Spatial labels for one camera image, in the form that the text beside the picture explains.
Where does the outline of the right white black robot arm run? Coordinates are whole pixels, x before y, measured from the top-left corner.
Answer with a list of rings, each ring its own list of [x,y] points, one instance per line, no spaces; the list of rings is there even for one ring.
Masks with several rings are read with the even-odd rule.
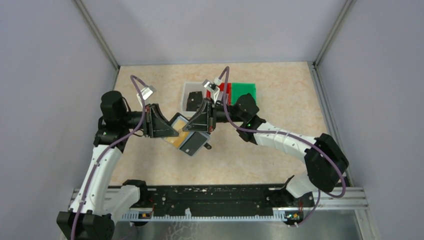
[[[234,105],[204,98],[183,131],[210,134],[218,123],[230,123],[245,142],[271,147],[302,161],[306,170],[290,178],[281,193],[287,206],[295,206],[304,194],[317,190],[334,198],[345,195],[347,184],[343,174],[349,161],[331,135],[293,133],[260,118],[258,112],[259,107],[249,93],[240,96]]]

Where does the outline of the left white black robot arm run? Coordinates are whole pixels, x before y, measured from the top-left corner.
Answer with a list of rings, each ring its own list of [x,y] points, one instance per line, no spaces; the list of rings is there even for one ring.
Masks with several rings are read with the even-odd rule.
[[[59,212],[56,223],[68,240],[110,240],[116,223],[134,205],[146,206],[150,201],[143,180],[126,180],[110,201],[105,197],[112,173],[123,155],[128,138],[137,131],[149,138],[178,136],[162,115],[158,104],[131,111],[119,91],[108,91],[101,97],[102,117],[94,138],[94,148],[87,174],[67,211]]]

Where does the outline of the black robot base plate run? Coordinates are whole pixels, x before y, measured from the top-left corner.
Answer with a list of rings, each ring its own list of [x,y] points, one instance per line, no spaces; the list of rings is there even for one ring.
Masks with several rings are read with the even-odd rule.
[[[292,197],[285,184],[150,185],[133,209],[153,209],[155,217],[268,217],[275,208],[305,210],[315,204],[311,192]]]

